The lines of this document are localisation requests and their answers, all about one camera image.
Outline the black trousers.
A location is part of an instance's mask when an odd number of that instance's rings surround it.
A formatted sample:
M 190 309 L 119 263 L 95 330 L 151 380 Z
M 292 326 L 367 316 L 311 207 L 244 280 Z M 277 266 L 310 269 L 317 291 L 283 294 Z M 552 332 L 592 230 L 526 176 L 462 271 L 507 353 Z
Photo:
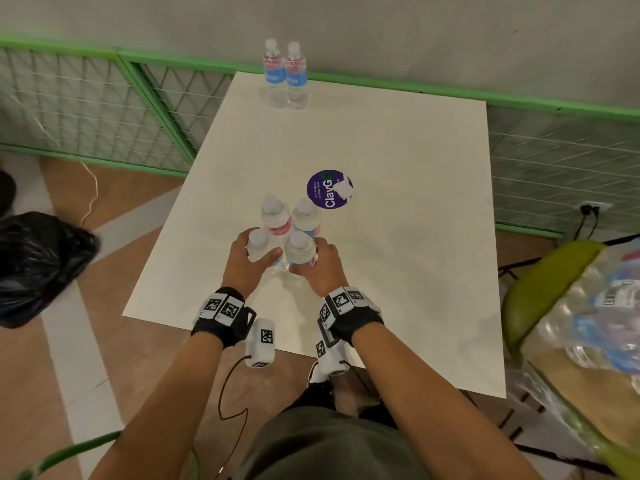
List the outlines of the black trousers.
M 286 407 L 282 412 L 302 407 L 324 408 L 331 411 L 337 411 L 333 398 L 332 382 L 327 379 L 322 382 L 309 383 L 307 389 L 295 400 L 290 406 Z M 398 429 L 396 421 L 391 416 L 386 404 L 379 401 L 373 406 L 364 407 L 359 413 L 358 418 L 362 420 L 370 420 L 375 423 L 387 426 L 389 428 Z

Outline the black plastic bag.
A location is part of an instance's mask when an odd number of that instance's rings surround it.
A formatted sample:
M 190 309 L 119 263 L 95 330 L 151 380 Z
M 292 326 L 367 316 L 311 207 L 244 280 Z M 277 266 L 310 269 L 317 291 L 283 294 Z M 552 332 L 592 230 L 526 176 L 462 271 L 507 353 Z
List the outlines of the black plastic bag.
M 24 326 L 84 272 L 98 236 L 42 212 L 0 219 L 0 327 Z

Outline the person's right hand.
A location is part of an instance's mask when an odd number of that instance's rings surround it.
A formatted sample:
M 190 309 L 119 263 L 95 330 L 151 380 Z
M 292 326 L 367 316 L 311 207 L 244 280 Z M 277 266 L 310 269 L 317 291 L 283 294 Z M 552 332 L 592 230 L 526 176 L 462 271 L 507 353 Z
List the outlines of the person's right hand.
M 338 288 L 348 287 L 349 282 L 336 246 L 322 237 L 316 237 L 314 241 L 317 245 L 314 269 L 308 275 L 300 277 L 306 279 L 318 297 L 325 298 Z

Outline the person's left hand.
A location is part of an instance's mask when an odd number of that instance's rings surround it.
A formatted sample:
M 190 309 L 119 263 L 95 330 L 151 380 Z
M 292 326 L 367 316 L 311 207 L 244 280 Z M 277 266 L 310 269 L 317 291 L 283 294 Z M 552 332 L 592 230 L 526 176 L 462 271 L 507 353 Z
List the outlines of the person's left hand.
M 232 243 L 220 285 L 221 288 L 237 291 L 244 301 L 256 290 L 266 270 L 248 259 L 246 246 L 249 234 L 254 229 L 256 227 L 247 228 Z

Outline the person's left forearm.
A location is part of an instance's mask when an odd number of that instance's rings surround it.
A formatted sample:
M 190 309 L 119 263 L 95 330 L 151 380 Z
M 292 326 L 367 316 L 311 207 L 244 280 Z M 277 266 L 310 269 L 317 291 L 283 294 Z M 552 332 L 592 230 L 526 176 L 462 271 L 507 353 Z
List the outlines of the person's left forearm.
M 211 395 L 223 343 L 191 336 L 90 480 L 179 480 Z

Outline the green curved chair rail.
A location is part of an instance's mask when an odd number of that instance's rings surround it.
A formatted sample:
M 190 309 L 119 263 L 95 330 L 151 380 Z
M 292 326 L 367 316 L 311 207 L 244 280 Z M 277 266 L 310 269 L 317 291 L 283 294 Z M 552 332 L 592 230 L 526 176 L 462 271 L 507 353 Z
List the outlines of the green curved chair rail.
M 46 456 L 43 460 L 39 460 L 38 462 L 24 469 L 23 471 L 18 473 L 18 475 L 12 478 L 12 480 L 35 480 L 44 472 L 66 460 L 114 442 L 119 438 L 121 434 L 122 430 L 114 431 L 102 436 L 98 436 L 91 440 L 87 440 L 78 444 L 72 444 L 68 447 L 60 449 Z

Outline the plastic-wrapped pack of water bottles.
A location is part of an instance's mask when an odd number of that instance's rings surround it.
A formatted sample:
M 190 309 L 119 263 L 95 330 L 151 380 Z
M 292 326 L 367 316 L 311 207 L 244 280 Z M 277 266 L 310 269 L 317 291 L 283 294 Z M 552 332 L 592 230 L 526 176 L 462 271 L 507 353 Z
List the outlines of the plastic-wrapped pack of water bottles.
M 640 237 L 602 250 L 535 330 L 582 368 L 628 376 L 640 395 Z

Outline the black wristband with markers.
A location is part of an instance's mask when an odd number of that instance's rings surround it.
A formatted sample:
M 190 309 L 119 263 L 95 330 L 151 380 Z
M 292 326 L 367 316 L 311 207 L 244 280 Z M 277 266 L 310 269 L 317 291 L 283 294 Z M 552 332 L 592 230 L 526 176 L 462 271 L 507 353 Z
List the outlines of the black wristband with markers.
M 353 334 L 370 323 L 384 325 L 381 311 L 356 287 L 338 287 L 319 302 L 318 326 L 326 347 L 353 345 Z
M 206 298 L 191 336 L 207 333 L 220 339 L 224 349 L 247 338 L 257 313 L 246 306 L 243 295 L 232 287 L 222 287 Z

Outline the green chair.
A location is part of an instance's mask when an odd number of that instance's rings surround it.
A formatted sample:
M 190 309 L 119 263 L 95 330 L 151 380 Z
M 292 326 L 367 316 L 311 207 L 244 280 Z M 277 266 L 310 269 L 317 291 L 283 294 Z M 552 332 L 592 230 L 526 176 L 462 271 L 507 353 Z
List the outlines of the green chair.
M 535 330 L 586 266 L 620 243 L 573 241 L 537 261 L 506 292 L 502 334 L 523 389 L 620 480 L 640 480 L 640 395 L 629 377 L 582 368 Z

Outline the blue label water bottle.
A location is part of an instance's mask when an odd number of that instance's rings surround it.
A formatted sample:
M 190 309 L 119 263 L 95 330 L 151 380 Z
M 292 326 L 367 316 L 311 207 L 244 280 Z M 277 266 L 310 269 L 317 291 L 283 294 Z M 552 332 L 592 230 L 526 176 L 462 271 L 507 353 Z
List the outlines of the blue label water bottle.
M 296 231 L 306 233 L 309 237 L 318 236 L 321 229 L 320 208 L 311 199 L 299 199 L 291 212 L 292 225 Z

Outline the round purple sticker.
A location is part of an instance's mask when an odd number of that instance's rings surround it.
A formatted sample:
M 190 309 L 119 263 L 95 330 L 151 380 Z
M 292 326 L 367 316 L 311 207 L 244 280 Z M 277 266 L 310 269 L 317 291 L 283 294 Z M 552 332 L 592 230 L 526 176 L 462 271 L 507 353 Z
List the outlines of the round purple sticker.
M 354 194 L 354 185 L 350 177 L 336 169 L 318 171 L 307 183 L 309 200 L 325 210 L 345 207 Z

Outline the black right wristband with markers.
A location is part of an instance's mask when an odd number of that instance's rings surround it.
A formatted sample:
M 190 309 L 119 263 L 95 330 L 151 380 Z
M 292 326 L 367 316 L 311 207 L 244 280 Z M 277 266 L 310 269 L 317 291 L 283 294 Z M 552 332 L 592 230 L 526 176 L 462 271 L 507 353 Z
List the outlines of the black right wristband with markers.
M 319 302 L 318 326 L 326 347 L 353 345 L 353 334 L 370 323 L 384 325 L 381 311 L 356 287 L 338 287 Z

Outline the small clear water bottle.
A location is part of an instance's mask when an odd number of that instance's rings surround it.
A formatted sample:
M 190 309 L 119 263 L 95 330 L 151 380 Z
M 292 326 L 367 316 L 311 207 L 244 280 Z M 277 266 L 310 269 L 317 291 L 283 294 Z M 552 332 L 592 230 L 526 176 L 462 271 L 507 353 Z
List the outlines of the small clear water bottle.
M 277 260 L 266 268 L 265 273 L 274 274 L 285 270 L 286 265 L 282 243 L 276 236 L 272 235 L 265 228 L 256 228 L 251 231 L 248 237 L 246 249 L 248 259 L 252 263 L 260 261 L 260 259 L 271 252 L 271 250 L 280 250 L 282 253 Z
M 316 242 L 308 234 L 295 230 L 284 245 L 284 256 L 290 273 L 292 266 L 313 266 L 317 260 Z

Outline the olive shirt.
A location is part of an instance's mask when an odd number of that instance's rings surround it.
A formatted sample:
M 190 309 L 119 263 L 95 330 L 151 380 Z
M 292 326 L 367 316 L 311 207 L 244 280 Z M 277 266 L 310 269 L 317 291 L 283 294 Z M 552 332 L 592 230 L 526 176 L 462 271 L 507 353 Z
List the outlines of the olive shirt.
M 260 429 L 234 480 L 431 480 L 397 429 L 327 408 L 278 414 Z

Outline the person's right forearm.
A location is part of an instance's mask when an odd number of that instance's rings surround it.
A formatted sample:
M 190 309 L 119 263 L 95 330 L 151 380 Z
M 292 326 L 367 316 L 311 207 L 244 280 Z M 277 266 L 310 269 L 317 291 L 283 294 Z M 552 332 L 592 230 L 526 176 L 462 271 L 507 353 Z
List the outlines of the person's right forearm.
M 351 341 L 433 480 L 544 480 L 482 411 L 384 325 L 366 324 Z

